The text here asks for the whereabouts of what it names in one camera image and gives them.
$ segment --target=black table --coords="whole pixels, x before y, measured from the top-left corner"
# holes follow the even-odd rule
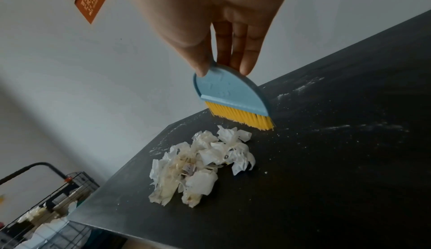
[[[205,110],[169,125],[71,216],[194,248],[431,246],[431,12],[261,86],[274,131]],[[195,208],[150,203],[152,159],[216,125],[253,132],[252,171]]]

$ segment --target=hand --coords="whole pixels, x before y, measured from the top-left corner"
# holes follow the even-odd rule
[[[284,0],[134,0],[158,34],[198,76],[212,59],[211,24],[217,62],[248,75]]]

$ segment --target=wire basket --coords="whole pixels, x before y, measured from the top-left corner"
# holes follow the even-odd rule
[[[0,185],[35,165],[47,164],[23,168],[0,180]],[[91,236],[97,234],[88,226],[68,221],[67,215],[99,185],[85,172],[64,175],[52,165],[47,166],[60,175],[65,184],[2,228],[0,249],[84,249]]]

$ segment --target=dustpan brush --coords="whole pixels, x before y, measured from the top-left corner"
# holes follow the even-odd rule
[[[274,128],[263,94],[238,71],[214,63],[205,77],[195,74],[193,81],[196,92],[213,115],[260,130]]]

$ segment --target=finger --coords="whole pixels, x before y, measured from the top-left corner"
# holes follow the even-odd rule
[[[241,22],[235,22],[232,24],[233,42],[229,66],[238,71],[246,46],[247,28],[248,26]]]
[[[211,31],[197,45],[182,47],[173,45],[175,50],[190,64],[199,77],[208,73],[212,61]]]
[[[232,23],[214,22],[215,40],[217,42],[217,63],[229,65],[232,54]]]
[[[250,74],[251,70],[255,67],[268,29],[269,26],[248,27],[244,55],[242,56],[241,65],[239,67],[241,74],[246,76]]]

